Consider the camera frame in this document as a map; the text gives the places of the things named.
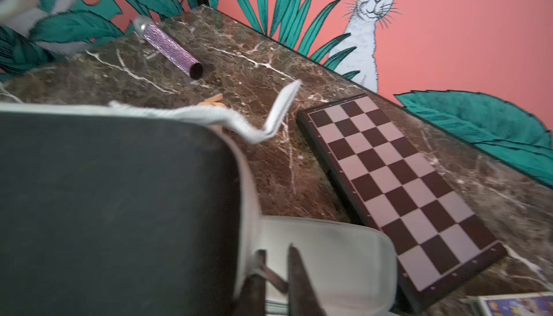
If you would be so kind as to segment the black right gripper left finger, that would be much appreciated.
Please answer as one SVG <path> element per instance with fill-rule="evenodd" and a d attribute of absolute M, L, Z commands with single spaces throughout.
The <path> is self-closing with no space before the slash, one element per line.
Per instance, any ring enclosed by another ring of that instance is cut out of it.
<path fill-rule="evenodd" d="M 232 315 L 265 316 L 266 279 L 262 276 L 265 263 L 266 251 L 256 251 Z"/>

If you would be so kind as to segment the black zippered umbrella case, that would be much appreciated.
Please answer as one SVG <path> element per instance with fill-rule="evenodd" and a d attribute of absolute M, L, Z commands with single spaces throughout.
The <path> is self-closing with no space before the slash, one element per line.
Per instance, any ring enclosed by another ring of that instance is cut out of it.
<path fill-rule="evenodd" d="M 260 217 L 247 143 L 221 107 L 2 104 L 1 314 L 230 315 Z"/>

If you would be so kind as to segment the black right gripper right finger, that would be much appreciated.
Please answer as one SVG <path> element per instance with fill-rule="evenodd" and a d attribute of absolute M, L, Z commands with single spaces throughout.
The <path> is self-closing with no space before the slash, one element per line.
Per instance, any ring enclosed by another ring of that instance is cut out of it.
<path fill-rule="evenodd" d="M 288 315 L 324 316 L 300 251 L 294 245 L 289 245 L 287 252 L 287 278 Z"/>

